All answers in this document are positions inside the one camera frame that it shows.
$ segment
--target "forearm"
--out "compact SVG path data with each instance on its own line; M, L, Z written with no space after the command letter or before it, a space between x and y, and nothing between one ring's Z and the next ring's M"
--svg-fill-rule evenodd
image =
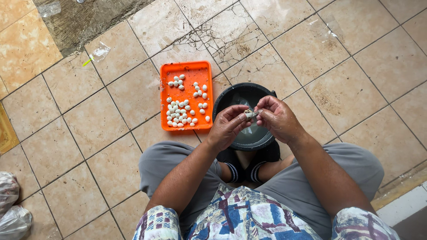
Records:
M342 209L358 207L375 213L357 183L309 134L290 141L292 150L322 206L333 218Z
M162 205L178 215L188 205L203 177L218 155L208 141L202 142L181 163L170 171L159 184L146 210Z

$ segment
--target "patterned shirt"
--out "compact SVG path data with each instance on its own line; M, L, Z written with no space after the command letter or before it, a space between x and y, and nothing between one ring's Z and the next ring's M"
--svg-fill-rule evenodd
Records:
M140 219L133 240L160 239L314 239L313 229L291 209L259 191L220 185L210 205L181 235L173 209L156 206ZM345 208L335 217L332 240L398 240L379 217L360 208Z

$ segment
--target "black sock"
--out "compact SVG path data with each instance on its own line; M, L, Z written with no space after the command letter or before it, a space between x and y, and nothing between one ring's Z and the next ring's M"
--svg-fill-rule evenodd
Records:
M231 180L229 183L243 182L245 180L245 170L243 170L239 158L237 158L237 155L233 150L226 149L219 152L219 154L216 156L216 159L227 164L228 168L230 169Z
M248 168L246 168L246 180L248 182L262 182L258 177L260 167L266 162L277 162L280 158L280 147L276 141L257 151Z

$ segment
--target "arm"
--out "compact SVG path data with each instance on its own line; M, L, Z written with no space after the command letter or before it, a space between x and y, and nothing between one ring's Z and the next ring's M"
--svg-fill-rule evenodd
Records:
M375 213L357 183L304 130L286 103L266 96L254 110L259 112L257 124L268 128L292 150L314 193L331 218L348 207Z
M220 112L208 137L181 163L170 171L151 197L145 212L162 205L178 215L188 205L212 162L234 141L237 134L251 125L246 122L245 105L234 105Z

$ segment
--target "hand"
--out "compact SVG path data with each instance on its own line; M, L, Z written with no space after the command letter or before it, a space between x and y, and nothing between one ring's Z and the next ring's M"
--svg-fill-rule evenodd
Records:
M246 105L233 105L216 116L206 141L218 152L228 148L237 134L251 125L250 121L246 121L246 115L243 113L246 109L249 109Z
M258 111L257 125L267 128L282 143L306 134L289 106L273 96L261 98L254 111Z

